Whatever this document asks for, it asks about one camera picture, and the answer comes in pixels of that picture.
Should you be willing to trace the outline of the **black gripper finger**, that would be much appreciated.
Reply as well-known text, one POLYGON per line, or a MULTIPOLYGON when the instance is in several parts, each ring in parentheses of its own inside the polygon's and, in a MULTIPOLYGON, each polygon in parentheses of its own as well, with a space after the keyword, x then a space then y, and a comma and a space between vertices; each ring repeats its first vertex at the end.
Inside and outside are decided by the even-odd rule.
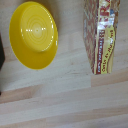
POLYGON ((4 61, 5 61, 5 54, 4 54, 2 39, 1 39, 1 35, 0 35, 0 70, 3 66, 4 61))

